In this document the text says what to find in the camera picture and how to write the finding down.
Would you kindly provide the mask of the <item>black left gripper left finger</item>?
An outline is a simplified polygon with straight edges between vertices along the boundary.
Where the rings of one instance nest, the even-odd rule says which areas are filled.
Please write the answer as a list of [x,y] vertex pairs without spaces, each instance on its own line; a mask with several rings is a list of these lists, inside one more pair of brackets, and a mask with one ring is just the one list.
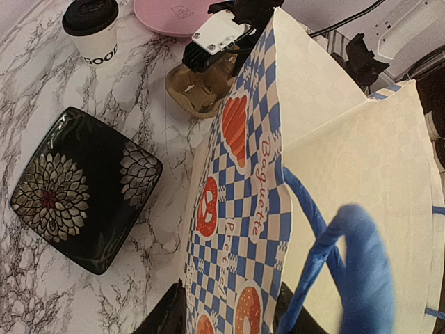
[[184,334],[186,332],[186,290],[182,281],[172,284],[133,334]]

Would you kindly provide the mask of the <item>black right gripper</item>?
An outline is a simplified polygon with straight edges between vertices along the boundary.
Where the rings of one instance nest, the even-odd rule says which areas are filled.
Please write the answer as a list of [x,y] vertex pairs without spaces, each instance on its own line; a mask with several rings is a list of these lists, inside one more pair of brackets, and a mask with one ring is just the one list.
[[240,38],[249,38],[251,35],[259,37],[275,9],[281,7],[283,3],[284,0],[234,0],[231,9],[234,21],[238,25],[248,25],[247,31]]

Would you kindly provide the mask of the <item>brown cardboard cup carrier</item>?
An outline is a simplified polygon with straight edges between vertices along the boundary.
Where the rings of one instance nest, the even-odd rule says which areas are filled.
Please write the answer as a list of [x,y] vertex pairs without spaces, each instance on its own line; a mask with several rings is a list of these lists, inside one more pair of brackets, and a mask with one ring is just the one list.
[[194,73],[185,65],[174,67],[165,80],[171,98],[196,118],[213,118],[234,83],[236,56],[223,56],[206,72]]

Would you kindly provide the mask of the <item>blue checkered paper bag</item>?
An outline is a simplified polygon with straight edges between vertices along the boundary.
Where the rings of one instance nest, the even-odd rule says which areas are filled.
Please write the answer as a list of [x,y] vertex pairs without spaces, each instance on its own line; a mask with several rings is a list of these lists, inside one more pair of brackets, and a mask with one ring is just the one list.
[[272,333],[341,209],[373,219],[395,296],[391,333],[431,333],[444,273],[444,196],[413,80],[367,97],[282,9],[197,149],[179,276],[187,333]]

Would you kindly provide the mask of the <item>white paper coffee cup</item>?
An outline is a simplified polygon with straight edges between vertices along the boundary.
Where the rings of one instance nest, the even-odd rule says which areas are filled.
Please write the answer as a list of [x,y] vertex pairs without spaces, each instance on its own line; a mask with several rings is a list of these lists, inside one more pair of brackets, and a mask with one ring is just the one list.
[[116,23],[104,30],[85,36],[72,36],[84,62],[93,68],[110,65],[118,52]]

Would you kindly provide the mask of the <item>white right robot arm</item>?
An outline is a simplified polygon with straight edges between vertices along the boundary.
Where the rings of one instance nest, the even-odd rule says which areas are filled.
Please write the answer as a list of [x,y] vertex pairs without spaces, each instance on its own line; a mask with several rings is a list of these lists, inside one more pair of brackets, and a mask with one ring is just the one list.
[[371,86],[406,44],[443,16],[443,1],[401,1],[373,28],[349,41],[346,58],[335,52],[331,57],[358,86]]

